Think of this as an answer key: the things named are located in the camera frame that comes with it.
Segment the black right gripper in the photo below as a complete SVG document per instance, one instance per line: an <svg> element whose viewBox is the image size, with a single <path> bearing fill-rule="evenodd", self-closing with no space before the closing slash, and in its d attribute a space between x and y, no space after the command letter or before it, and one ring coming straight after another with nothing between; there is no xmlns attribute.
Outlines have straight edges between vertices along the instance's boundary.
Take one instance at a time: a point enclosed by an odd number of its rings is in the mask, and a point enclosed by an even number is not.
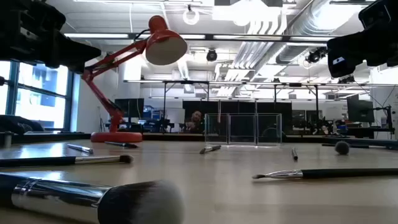
<svg viewBox="0 0 398 224"><path fill-rule="evenodd" d="M356 66L397 66L397 0L377 0L359 12L364 30L327 42L333 78L352 74Z"/></svg>

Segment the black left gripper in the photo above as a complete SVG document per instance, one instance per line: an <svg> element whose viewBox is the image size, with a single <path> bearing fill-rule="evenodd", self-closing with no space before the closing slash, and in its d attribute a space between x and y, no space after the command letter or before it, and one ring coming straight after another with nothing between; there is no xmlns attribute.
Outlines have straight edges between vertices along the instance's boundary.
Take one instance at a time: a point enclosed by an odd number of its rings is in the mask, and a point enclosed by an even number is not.
<svg viewBox="0 0 398 224"><path fill-rule="evenodd" d="M82 74L101 50L64 37L65 16L45 1L1 1L1 60L66 66Z"/></svg>

